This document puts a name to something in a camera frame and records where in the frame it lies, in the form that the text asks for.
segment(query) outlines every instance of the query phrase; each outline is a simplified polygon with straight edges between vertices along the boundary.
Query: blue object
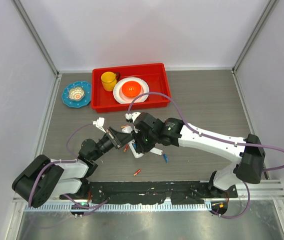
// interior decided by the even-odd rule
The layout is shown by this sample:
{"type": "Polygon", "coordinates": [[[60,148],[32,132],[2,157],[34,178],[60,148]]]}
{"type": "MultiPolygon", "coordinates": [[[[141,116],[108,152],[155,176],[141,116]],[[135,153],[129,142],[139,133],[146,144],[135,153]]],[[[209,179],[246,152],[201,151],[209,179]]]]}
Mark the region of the blue object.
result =
{"type": "Polygon", "coordinates": [[[92,99],[92,85],[86,81],[76,81],[74,83],[69,84],[62,93],[63,103],[66,104],[70,108],[81,108],[86,106],[91,102],[92,99]],[[68,98],[68,94],[70,89],[81,87],[85,91],[85,96],[80,101],[70,100],[68,98]]]}
{"type": "Polygon", "coordinates": [[[168,163],[168,158],[167,158],[167,156],[166,156],[165,154],[163,154],[163,157],[164,157],[164,159],[165,159],[165,162],[168,163]]]}

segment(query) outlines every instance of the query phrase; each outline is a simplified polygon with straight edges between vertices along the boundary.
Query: yellow cup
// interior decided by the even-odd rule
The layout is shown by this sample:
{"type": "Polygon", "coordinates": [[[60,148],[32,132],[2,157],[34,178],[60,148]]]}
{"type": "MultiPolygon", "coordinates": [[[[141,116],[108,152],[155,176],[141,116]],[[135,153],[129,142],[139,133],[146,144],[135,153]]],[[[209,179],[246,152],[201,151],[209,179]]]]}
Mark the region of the yellow cup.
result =
{"type": "Polygon", "coordinates": [[[119,74],[119,72],[113,73],[111,71],[107,71],[103,73],[101,76],[101,80],[102,80],[104,89],[109,92],[113,91],[117,83],[117,80],[120,78],[120,76],[121,75],[119,74]]]}

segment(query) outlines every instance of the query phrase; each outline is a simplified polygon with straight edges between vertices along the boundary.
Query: red tray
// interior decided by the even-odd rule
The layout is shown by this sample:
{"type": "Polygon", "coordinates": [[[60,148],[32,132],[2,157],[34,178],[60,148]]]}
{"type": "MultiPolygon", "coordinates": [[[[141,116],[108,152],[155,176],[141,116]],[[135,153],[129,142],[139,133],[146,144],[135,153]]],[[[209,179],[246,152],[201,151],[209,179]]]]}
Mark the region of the red tray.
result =
{"type": "MultiPolygon", "coordinates": [[[[101,82],[101,75],[104,72],[120,73],[121,79],[137,77],[146,81],[150,92],[163,93],[171,97],[168,86],[164,64],[153,63],[132,66],[116,66],[97,68],[92,75],[92,102],[91,108],[98,113],[127,111],[129,104],[119,104],[113,97],[112,91],[105,91],[101,82]]],[[[170,100],[163,96],[150,94],[146,101],[137,102],[132,109],[149,109],[166,107],[170,100]]]]}

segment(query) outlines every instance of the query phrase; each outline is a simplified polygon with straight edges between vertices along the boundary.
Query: white backdrop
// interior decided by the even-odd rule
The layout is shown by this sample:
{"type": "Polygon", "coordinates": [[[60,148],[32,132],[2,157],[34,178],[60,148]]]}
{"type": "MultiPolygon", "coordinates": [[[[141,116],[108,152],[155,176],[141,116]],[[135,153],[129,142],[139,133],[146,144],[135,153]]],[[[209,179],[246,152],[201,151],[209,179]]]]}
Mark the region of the white backdrop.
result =
{"type": "Polygon", "coordinates": [[[60,71],[233,67],[268,0],[22,0],[60,71]]]}
{"type": "Polygon", "coordinates": [[[53,74],[11,1],[0,0],[0,240],[12,183],[33,160],[53,74]]]}
{"type": "MultiPolygon", "coordinates": [[[[253,125],[262,143],[284,148],[284,0],[279,1],[238,72],[253,125]]],[[[266,151],[267,166],[284,154],[266,151]]],[[[271,172],[284,188],[284,169],[271,172]]]]}

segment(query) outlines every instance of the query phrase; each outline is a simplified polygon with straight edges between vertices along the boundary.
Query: blue marker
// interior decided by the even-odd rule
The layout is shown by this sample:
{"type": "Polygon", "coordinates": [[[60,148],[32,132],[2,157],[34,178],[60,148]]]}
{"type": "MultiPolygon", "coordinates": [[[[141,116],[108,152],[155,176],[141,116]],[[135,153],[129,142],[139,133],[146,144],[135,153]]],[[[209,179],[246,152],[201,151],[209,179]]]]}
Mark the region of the blue marker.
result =
{"type": "Polygon", "coordinates": [[[165,159],[165,162],[168,163],[168,158],[167,158],[167,156],[166,156],[165,154],[163,154],[163,157],[164,157],[164,159],[165,159]]]}

